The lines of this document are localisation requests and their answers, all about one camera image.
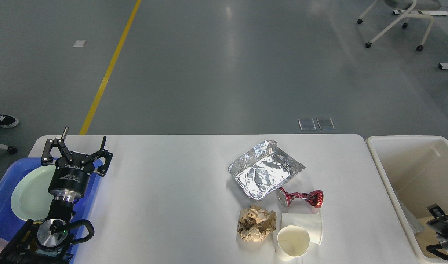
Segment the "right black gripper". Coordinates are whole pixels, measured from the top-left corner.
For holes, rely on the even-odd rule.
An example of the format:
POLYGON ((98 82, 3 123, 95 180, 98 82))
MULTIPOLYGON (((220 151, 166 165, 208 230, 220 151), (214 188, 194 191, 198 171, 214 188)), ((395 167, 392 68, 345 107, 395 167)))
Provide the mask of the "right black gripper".
POLYGON ((435 256, 448 261, 448 214, 441 209, 437 204, 427 207, 433 219, 427 222, 427 226, 433 229, 438 234, 438 241, 440 244, 429 245, 426 250, 435 256))

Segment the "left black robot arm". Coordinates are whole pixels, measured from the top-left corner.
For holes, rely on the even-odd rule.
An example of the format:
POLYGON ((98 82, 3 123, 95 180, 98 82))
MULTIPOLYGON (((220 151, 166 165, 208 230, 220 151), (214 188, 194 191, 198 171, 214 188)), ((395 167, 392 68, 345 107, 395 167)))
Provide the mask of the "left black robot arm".
POLYGON ((39 219, 27 219, 0 252, 0 264, 68 264, 70 247, 87 242, 95 234, 90 221, 79 219, 74 207, 85 197, 90 177, 105 176, 113 154, 105 149, 107 137, 98 151, 83 154, 65 144, 68 127, 60 138, 46 140, 42 166, 52 166, 47 192, 53 196, 49 211, 39 219))

